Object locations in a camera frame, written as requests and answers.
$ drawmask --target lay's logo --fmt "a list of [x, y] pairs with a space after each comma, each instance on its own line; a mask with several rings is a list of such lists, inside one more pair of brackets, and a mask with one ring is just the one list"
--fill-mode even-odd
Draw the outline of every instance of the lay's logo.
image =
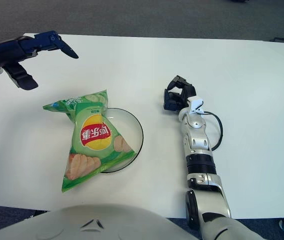
[[112, 134], [109, 127], [103, 122], [102, 116], [96, 114], [86, 119], [80, 138], [83, 146], [102, 150], [110, 145]]

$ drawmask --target floor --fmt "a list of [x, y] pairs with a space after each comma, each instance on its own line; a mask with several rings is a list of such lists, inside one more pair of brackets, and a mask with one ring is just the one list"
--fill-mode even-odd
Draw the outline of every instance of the floor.
[[[23, 33], [268, 41], [284, 37], [284, 0], [0, 0], [0, 41]], [[0, 207], [0, 229], [34, 214]], [[199, 237], [184, 219], [171, 221]], [[278, 219], [242, 219], [266, 239], [283, 239]]]

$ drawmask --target red logo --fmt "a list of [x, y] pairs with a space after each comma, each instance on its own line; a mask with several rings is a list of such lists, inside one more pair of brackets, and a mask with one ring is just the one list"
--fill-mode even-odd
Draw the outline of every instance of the red logo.
[[105, 139], [111, 135], [111, 131], [108, 126], [103, 124], [88, 125], [81, 130], [81, 142], [85, 146], [87, 143], [97, 140]]

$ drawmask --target black cable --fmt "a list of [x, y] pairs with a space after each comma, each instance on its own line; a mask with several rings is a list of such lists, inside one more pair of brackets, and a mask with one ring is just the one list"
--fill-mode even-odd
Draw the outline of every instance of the black cable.
[[212, 112], [205, 111], [204, 113], [199, 113], [199, 114], [200, 114], [200, 115], [213, 115], [213, 116], [216, 118], [216, 120], [217, 120], [217, 122], [218, 122], [218, 124], [219, 124], [219, 126], [220, 126], [220, 132], [221, 132], [220, 138], [218, 139], [217, 144], [216, 144], [214, 147], [212, 147], [212, 151], [214, 151], [215, 149], [217, 149], [217, 148], [220, 146], [220, 144], [221, 144], [221, 142], [222, 142], [222, 138], [223, 138], [223, 126], [222, 126], [222, 122], [221, 122], [220, 118], [219, 118], [217, 115], [215, 115], [214, 113], [212, 113]]

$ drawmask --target lay's potato chips bag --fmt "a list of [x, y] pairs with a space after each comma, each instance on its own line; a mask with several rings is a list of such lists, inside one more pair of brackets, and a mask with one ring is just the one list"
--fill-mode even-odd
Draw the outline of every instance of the lay's potato chips bag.
[[103, 116], [107, 102], [105, 90], [43, 106], [45, 110], [66, 113], [75, 124], [63, 192], [136, 155]]

